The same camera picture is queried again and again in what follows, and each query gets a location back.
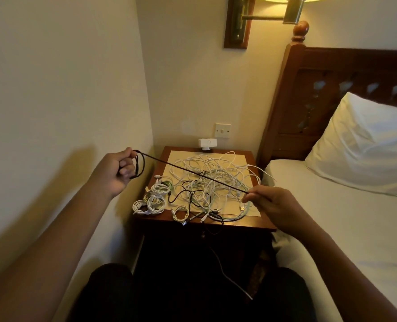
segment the leg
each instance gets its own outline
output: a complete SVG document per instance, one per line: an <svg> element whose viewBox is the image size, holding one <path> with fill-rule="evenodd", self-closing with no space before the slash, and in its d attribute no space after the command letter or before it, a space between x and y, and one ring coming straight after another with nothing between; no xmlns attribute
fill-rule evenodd
<svg viewBox="0 0 397 322"><path fill-rule="evenodd" d="M248 307L255 320L316 322L309 289L303 278L288 268L270 271Z"/></svg>
<svg viewBox="0 0 397 322"><path fill-rule="evenodd" d="M68 321L137 321L136 297L126 266L102 265L91 274Z"/></svg>

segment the white pillow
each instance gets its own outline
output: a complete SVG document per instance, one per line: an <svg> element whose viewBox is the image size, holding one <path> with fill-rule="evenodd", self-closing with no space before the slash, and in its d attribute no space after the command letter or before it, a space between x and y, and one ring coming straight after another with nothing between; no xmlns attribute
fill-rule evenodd
<svg viewBox="0 0 397 322"><path fill-rule="evenodd" d="M306 166L347 186L397 194L397 107L347 93Z"/></svg>

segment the wooden headboard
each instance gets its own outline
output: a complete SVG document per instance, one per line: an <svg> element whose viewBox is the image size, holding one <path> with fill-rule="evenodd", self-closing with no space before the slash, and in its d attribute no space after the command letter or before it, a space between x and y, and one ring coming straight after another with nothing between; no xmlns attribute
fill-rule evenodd
<svg viewBox="0 0 397 322"><path fill-rule="evenodd" d="M304 160L343 96L352 92L397 107L397 51L309 48L309 24L294 28L287 46L257 163Z"/></svg>

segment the person's left arm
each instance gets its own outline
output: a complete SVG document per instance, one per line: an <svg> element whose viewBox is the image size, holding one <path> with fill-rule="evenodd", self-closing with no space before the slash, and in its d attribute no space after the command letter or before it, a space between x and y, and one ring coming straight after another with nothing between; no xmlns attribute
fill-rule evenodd
<svg viewBox="0 0 397 322"><path fill-rule="evenodd" d="M136 153L107 154L44 233L0 275L0 321L50 321L109 202L134 176Z"/></svg>

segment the white bed sheet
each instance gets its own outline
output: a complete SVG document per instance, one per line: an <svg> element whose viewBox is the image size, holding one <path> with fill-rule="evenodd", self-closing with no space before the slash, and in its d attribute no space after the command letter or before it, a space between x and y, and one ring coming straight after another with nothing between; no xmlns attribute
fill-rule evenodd
<svg viewBox="0 0 397 322"><path fill-rule="evenodd" d="M397 307L397 197L337 184L314 174L303 161L271 161L266 171L277 180L275 186L292 192L362 273ZM342 321L307 250L298 240L280 231L275 237L279 265L304 278L318 321Z"/></svg>

